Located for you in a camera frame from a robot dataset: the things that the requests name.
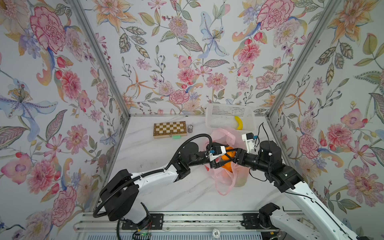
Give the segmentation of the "orange fruit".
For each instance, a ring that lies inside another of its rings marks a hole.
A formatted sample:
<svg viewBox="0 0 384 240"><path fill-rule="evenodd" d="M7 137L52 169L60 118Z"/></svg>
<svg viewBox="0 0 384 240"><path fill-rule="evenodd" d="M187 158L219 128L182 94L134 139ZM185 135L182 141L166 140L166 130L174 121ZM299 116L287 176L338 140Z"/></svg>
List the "orange fruit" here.
<svg viewBox="0 0 384 240"><path fill-rule="evenodd" d="M229 172L233 172L232 163L233 159L236 155L236 151L234 151L234 148L232 147L226 147L226 153L221 156L220 162L224 162L225 164L222 166L222 168L226 169Z"/></svg>

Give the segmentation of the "pink plastic bag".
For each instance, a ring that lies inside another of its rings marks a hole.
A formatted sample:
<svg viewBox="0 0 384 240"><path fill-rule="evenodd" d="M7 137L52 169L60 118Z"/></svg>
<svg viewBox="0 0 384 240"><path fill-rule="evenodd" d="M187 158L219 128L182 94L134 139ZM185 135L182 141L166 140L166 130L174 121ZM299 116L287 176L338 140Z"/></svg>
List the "pink plastic bag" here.
<svg viewBox="0 0 384 240"><path fill-rule="evenodd" d="M211 137L214 143L226 145L226 150L246 148L242 135L235 129L215 129L211 133ZM205 165L205 168L214 179L216 190L221 196L226 196L233 188L243 187L249 176L249 168L233 162L226 163L218 169L211 169L208 164Z"/></svg>

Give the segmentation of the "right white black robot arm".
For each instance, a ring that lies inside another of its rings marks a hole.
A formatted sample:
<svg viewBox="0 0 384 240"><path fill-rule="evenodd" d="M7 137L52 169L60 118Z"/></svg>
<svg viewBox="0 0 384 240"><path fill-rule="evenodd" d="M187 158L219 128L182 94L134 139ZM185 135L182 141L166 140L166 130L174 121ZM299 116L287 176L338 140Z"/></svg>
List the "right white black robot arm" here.
<svg viewBox="0 0 384 240"><path fill-rule="evenodd" d="M366 240L346 224L342 223L313 193L303 177L292 167L283 164L282 150L273 141L263 141L257 154L251 153L252 140L246 141L246 148L226 150L224 146L214 147L210 151L212 164L216 158L228 156L229 161L250 170L261 171L268 182L287 196L315 226L312 230L303 223L293 219L280 207L267 204L259 209L260 218L269 219L270 223L297 240Z"/></svg>

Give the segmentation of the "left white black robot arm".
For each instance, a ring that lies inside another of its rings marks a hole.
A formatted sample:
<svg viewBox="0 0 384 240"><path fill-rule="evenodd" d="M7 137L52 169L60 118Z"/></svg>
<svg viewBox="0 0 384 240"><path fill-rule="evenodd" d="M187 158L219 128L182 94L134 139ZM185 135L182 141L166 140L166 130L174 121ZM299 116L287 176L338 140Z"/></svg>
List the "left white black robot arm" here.
<svg viewBox="0 0 384 240"><path fill-rule="evenodd" d="M107 216L111 222L128 220L135 225L146 225L150 213L142 194L184 179L191 173L190 167L213 162L214 152L209 146L200 152L197 144L190 142L164 167L143 173L120 170L101 190L101 202L94 209L93 217Z"/></svg>

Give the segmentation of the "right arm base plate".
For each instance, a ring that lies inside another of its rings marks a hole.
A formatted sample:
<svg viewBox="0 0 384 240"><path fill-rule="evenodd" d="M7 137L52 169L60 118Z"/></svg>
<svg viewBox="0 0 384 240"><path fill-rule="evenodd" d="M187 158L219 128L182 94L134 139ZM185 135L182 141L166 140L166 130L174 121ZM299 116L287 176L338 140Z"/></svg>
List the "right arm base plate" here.
<svg viewBox="0 0 384 240"><path fill-rule="evenodd" d="M246 230L277 230L271 222L271 217L259 213L244 213L242 214L242 227Z"/></svg>

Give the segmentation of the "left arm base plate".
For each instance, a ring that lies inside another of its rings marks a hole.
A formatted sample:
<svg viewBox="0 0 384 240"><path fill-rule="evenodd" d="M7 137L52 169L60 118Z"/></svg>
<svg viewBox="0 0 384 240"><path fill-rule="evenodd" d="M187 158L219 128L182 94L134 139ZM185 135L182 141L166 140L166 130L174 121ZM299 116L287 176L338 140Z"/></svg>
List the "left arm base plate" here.
<svg viewBox="0 0 384 240"><path fill-rule="evenodd" d="M151 214L145 217L141 222L135 224L130 220L122 221L122 230L162 230L164 223L164 214Z"/></svg>

